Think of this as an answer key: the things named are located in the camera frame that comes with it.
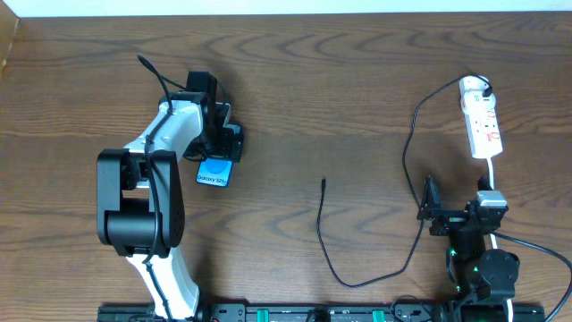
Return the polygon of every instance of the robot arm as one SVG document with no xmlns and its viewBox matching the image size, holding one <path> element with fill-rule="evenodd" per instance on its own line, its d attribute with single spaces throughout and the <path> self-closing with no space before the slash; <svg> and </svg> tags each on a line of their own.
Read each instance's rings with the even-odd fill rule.
<svg viewBox="0 0 572 322">
<path fill-rule="evenodd" d="M 149 68 L 145 58 L 139 60 Z M 156 303 L 156 315 L 167 319 L 194 317 L 199 296 L 178 249 L 185 224 L 178 163 L 194 155 L 240 161 L 241 130 L 228 123 L 230 105 L 216 104 L 216 87 L 216 78 L 208 72 L 190 72 L 185 90 L 165 93 L 156 118 L 141 135 L 122 149 L 105 149 L 97 159 L 99 239 L 139 271 Z M 148 199 L 123 197 L 122 191 L 135 189 L 149 189 Z"/>
</svg>

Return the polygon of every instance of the white power strip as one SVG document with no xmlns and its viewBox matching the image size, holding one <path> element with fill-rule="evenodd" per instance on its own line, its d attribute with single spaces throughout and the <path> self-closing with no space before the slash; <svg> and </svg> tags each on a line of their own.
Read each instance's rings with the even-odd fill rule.
<svg viewBox="0 0 572 322">
<path fill-rule="evenodd" d="M 459 82 L 461 109 L 465 113 L 468 140 L 474 158 L 486 159 L 502 152 L 501 131 L 494 110 L 496 97 L 483 97 L 489 87 L 484 81 L 467 76 Z"/>
</svg>

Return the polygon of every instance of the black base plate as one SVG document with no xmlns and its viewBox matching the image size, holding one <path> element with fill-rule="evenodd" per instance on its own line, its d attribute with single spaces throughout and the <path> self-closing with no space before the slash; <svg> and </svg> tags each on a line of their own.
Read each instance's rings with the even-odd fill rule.
<svg viewBox="0 0 572 322">
<path fill-rule="evenodd" d="M 211 304 L 207 306 L 208 312 L 201 312 L 200 318 L 190 318 L 194 322 L 449 322 L 439 314 L 435 318 L 429 317 L 420 304 L 395 304 L 394 313 L 399 314 L 396 319 L 390 313 L 390 303 L 380 306 L 249 306 L 244 304 Z M 431 312 L 435 311 L 434 304 L 425 304 Z M 97 313 L 98 322 L 164 322 L 165 319 L 155 317 L 154 305 L 147 306 L 103 306 Z M 267 312 L 268 319 L 259 316 L 259 312 Z M 514 306 L 514 322 L 540 322 L 544 321 L 544 309 L 540 306 Z M 478 306 L 463 314 L 463 321 L 477 322 L 486 320 L 504 322 L 501 307 Z"/>
</svg>

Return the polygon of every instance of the black cable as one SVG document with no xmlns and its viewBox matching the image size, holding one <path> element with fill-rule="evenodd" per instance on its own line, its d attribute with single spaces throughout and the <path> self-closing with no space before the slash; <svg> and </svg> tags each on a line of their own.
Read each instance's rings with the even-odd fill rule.
<svg viewBox="0 0 572 322">
<path fill-rule="evenodd" d="M 185 87 L 182 86 L 181 84 L 179 84 L 179 83 L 177 83 L 177 82 L 174 82 L 174 81 L 172 81 L 172 80 L 169 80 L 168 78 L 164 77 L 163 75 L 161 75 L 161 78 L 163 79 L 163 81 L 166 81 L 166 82 L 168 82 L 169 84 L 171 84 L 171 85 L 173 85 L 173 86 L 175 86 L 175 87 L 178 87 L 179 89 L 187 90 L 187 89 L 185 89 Z"/>
<path fill-rule="evenodd" d="M 433 313 L 432 313 L 432 312 L 429 312 L 429 309 L 427 309 L 427 307 L 426 307 L 417 297 L 415 297 L 415 296 L 413 296 L 413 295 L 406 294 L 406 295 L 401 295 L 399 298 L 397 298 L 397 300 L 393 301 L 393 303 L 392 303 L 391 306 L 390 306 L 390 314 L 393 315 L 393 317 L 394 317 L 396 320 L 398 320 L 398 321 L 400 321 L 400 322 L 404 322 L 402 319 L 398 318 L 398 317 L 395 315 L 395 308 L 393 308 L 393 307 L 395 306 L 395 304 L 397 304 L 398 301 L 400 301 L 400 300 L 402 300 L 402 299 L 405 299 L 405 298 L 412 298 L 412 299 L 414 299 L 415 301 L 419 302 L 419 305 L 421 306 L 421 309 L 423 309 L 423 311 L 425 311 L 425 313 L 427 313 L 427 314 L 429 315 L 429 319 L 431 319 L 431 317 L 433 316 Z"/>
<path fill-rule="evenodd" d="M 159 297 L 161 298 L 161 302 L 163 303 L 164 311 L 167 314 L 167 321 L 172 321 L 171 310 L 169 309 L 169 301 L 167 301 L 167 298 L 164 296 L 163 291 L 161 290 L 161 287 L 159 287 L 159 282 L 157 281 L 157 277 L 155 276 L 155 273 L 153 272 L 153 266 L 151 265 L 151 263 L 146 263 L 145 266 L 147 267 L 147 271 L 148 271 L 149 275 L 151 276 L 151 282 L 153 282 L 153 286 L 155 287 L 155 289 L 157 290 L 157 293 L 159 294 Z"/>
<path fill-rule="evenodd" d="M 137 58 L 147 69 L 149 69 L 159 79 L 159 82 L 161 83 L 161 87 L 163 88 L 164 94 L 167 97 L 167 102 L 169 104 L 169 109 L 167 110 L 167 113 L 165 114 L 165 116 L 163 116 L 161 121 L 159 121 L 159 123 L 153 128 L 153 130 L 151 130 L 151 132 L 145 138 L 145 166 L 147 167 L 147 175 L 149 177 L 149 189 L 151 190 L 151 194 L 152 194 L 152 198 L 153 198 L 153 206 L 155 208 L 155 230 L 154 230 L 153 243 L 151 245 L 151 249 L 149 250 L 149 253 L 147 254 L 147 256 L 145 257 L 145 259 L 143 260 L 142 263 L 147 266 L 147 271 L 149 272 L 149 275 L 151 276 L 151 280 L 153 281 L 153 286 L 155 287 L 157 293 L 159 294 L 159 296 L 161 297 L 161 300 L 163 301 L 163 306 L 165 309 L 165 313 L 167 315 L 167 320 L 172 321 L 171 311 L 169 309 L 167 299 L 164 297 L 163 291 L 159 287 L 159 284 L 156 281 L 155 274 L 153 273 L 153 269 L 151 267 L 151 264 L 149 263 L 149 260 L 151 260 L 151 258 L 156 253 L 156 246 L 157 246 L 157 243 L 159 240 L 159 232 L 161 231 L 161 211 L 159 208 L 159 196 L 157 193 L 155 176 L 153 175 L 153 165 L 151 163 L 151 158 L 149 156 L 149 149 L 151 147 L 151 144 L 153 143 L 153 138 L 155 137 L 157 131 L 159 131 L 161 126 L 163 126 L 163 124 L 167 121 L 169 116 L 171 116 L 171 114 L 172 114 L 172 101 L 171 101 L 171 95 L 169 94 L 169 90 L 167 89 L 167 86 L 165 85 L 165 83 L 163 81 L 163 77 L 157 71 L 155 66 L 153 66 L 151 64 L 151 62 L 149 62 L 141 54 L 137 54 Z"/>
<path fill-rule="evenodd" d="M 523 246 L 530 247 L 532 249 L 540 250 L 540 251 L 543 251 L 547 254 L 550 254 L 550 255 L 554 256 L 555 258 L 560 259 L 561 261 L 564 262 L 564 264 L 566 264 L 568 266 L 568 269 L 570 270 L 570 283 L 568 283 L 568 288 L 567 288 L 566 292 L 564 293 L 564 296 L 562 296 L 562 299 L 560 300 L 560 302 L 556 305 L 556 307 L 552 310 L 551 314 L 548 315 L 548 317 L 544 320 L 544 322 L 548 322 L 548 321 L 552 320 L 558 314 L 558 312 L 560 312 L 560 310 L 564 307 L 564 305 L 566 305 L 566 302 L 568 301 L 568 298 L 570 297 L 570 294 L 572 293 L 572 263 L 570 263 L 570 261 L 567 258 L 560 255 L 559 253 L 557 253 L 554 250 L 547 249 L 543 246 L 536 245 L 536 244 L 531 243 L 529 241 L 519 240 L 518 238 L 510 237 L 510 236 L 507 236 L 507 235 L 502 234 L 502 233 L 497 233 L 497 232 L 491 232 L 491 233 L 493 235 L 495 235 L 499 238 L 505 239 L 507 241 L 515 242 L 517 244 L 521 244 Z"/>
<path fill-rule="evenodd" d="M 145 138 L 145 166 L 147 168 L 147 173 L 149 176 L 149 189 L 151 190 L 151 195 L 153 196 L 153 206 L 155 208 L 155 233 L 154 233 L 153 244 L 151 245 L 151 249 L 149 250 L 149 253 L 147 254 L 145 259 L 143 260 L 143 264 L 146 264 L 155 255 L 156 245 L 157 245 L 157 242 L 159 240 L 159 231 L 160 231 L 160 225 L 161 225 L 161 220 L 160 220 L 161 219 L 161 211 L 159 208 L 159 196 L 157 193 L 155 176 L 153 175 L 153 165 L 151 164 L 151 158 L 149 156 L 149 149 L 151 147 L 151 144 L 153 143 L 153 138 L 155 137 L 156 133 L 159 131 L 161 126 L 163 126 L 163 124 L 167 121 L 169 116 L 171 116 L 171 114 L 172 114 L 172 101 L 171 101 L 171 95 L 169 94 L 169 90 L 167 89 L 167 85 L 165 85 L 165 83 L 163 81 L 163 77 L 157 71 L 155 66 L 152 65 L 151 62 L 149 62 L 141 54 L 137 54 L 137 58 L 143 64 L 143 66 L 145 66 L 148 70 L 150 70 L 159 79 L 159 82 L 161 83 L 161 87 L 163 88 L 164 94 L 167 97 L 167 102 L 169 104 L 169 109 L 167 110 L 167 113 L 165 114 L 165 116 L 163 116 L 161 121 L 159 121 L 159 123 L 153 128 L 153 130 L 151 130 L 151 132 Z"/>
<path fill-rule="evenodd" d="M 417 243 L 419 242 L 419 238 L 421 237 L 421 232 L 423 231 L 424 220 L 421 220 L 421 225 L 419 226 L 419 232 L 417 232 L 417 237 L 415 238 L 415 241 L 413 242 L 413 246 L 411 246 L 411 251 L 409 252 L 408 259 L 405 261 L 405 265 L 403 265 L 402 269 L 400 269 L 397 272 L 393 272 L 393 273 L 388 274 L 388 275 L 383 275 L 383 276 L 374 278 L 372 280 L 369 280 L 369 281 L 366 281 L 366 282 L 363 282 L 360 284 L 347 284 L 347 283 L 343 282 L 338 277 L 338 275 L 336 274 L 336 271 L 333 269 L 332 262 L 330 261 L 330 258 L 328 257 L 328 252 L 325 250 L 324 242 L 322 241 L 322 235 L 320 233 L 320 218 L 322 217 L 322 206 L 324 205 L 324 194 L 325 194 L 325 177 L 322 179 L 322 198 L 320 199 L 320 208 L 318 209 L 318 219 L 317 219 L 317 222 L 315 225 L 315 229 L 316 229 L 317 234 L 318 234 L 318 240 L 320 241 L 320 245 L 322 246 L 322 251 L 324 252 L 325 260 L 328 263 L 328 266 L 330 267 L 330 271 L 332 271 L 333 277 L 336 279 L 336 281 L 338 281 L 338 283 L 340 283 L 341 285 L 348 287 L 348 288 L 359 288 L 359 287 L 370 285 L 370 284 L 373 284 L 376 282 L 380 282 L 380 281 L 388 279 L 388 278 L 392 278 L 394 276 L 397 276 L 397 275 L 405 272 L 405 270 L 407 269 L 407 267 L 409 265 L 409 261 L 411 261 L 411 257 L 413 257 L 413 252 L 415 251 L 415 247 L 417 246 Z"/>
<path fill-rule="evenodd" d="M 411 183 L 411 179 L 409 178 L 408 167 L 406 166 L 406 163 L 405 163 L 405 156 L 408 153 L 409 142 L 411 142 L 411 138 L 413 138 L 413 133 L 415 132 L 415 123 L 417 121 L 417 114 L 419 113 L 419 109 L 421 108 L 423 103 L 426 102 L 427 100 L 429 100 L 429 98 L 435 96 L 436 94 L 439 94 L 442 90 L 448 88 L 450 85 L 456 83 L 457 81 L 462 80 L 463 78 L 465 78 L 467 76 L 474 76 L 474 77 L 478 78 L 479 80 L 484 81 L 489 86 L 486 89 L 486 91 L 490 90 L 490 93 L 492 93 L 491 83 L 488 80 L 486 80 L 485 78 L 483 78 L 482 76 L 479 76 L 476 74 L 468 74 L 468 75 L 459 76 L 456 79 L 454 79 L 454 80 L 448 82 L 447 84 L 441 86 L 439 89 L 437 89 L 433 93 L 429 94 L 429 96 L 423 98 L 423 100 L 421 100 L 421 102 L 419 102 L 419 104 L 417 104 L 417 107 L 415 108 L 415 112 L 413 113 L 413 120 L 411 121 L 411 132 L 409 133 L 408 139 L 405 142 L 405 148 L 403 148 L 403 155 L 401 156 L 401 163 L 403 164 L 403 170 L 405 171 L 405 177 L 408 179 L 409 189 L 411 190 L 411 194 L 413 195 L 413 199 L 417 203 L 418 208 L 421 208 L 421 204 L 419 203 L 419 200 L 417 199 L 417 195 L 415 194 L 415 189 L 413 189 L 413 184 Z"/>
</svg>

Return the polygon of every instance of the white wall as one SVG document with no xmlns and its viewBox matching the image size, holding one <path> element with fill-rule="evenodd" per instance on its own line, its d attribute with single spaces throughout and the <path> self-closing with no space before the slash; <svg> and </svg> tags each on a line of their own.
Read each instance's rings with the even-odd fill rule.
<svg viewBox="0 0 572 322">
<path fill-rule="evenodd" d="M 572 0 L 4 0 L 20 17 L 571 11 Z"/>
</svg>

